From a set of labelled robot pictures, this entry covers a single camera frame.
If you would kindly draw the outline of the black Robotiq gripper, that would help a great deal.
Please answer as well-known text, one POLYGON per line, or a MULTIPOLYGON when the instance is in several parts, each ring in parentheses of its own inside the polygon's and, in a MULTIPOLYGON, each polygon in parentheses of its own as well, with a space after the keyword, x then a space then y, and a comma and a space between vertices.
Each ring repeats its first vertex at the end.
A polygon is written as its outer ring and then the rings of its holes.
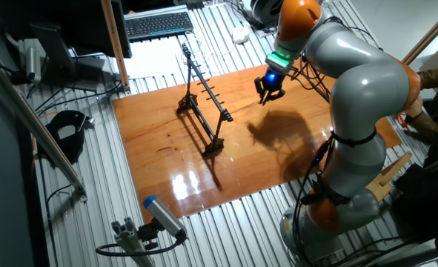
POLYGON ((268 68, 262 78, 255 78, 254 84, 256 92, 260 95, 261 99, 264 99, 266 91, 268 91, 268 96, 266 97, 268 102, 282 98, 286 94, 282 89, 282 83, 285 77, 286 74, 268 68))

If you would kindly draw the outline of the bare person hand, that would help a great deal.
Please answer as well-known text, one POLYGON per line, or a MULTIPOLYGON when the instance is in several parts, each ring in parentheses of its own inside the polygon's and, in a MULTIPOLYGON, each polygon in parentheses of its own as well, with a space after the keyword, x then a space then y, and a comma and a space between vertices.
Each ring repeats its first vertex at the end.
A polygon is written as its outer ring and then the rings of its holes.
POLYGON ((414 103, 405 112, 412 118, 418 117, 422 113, 423 100, 418 96, 414 103))

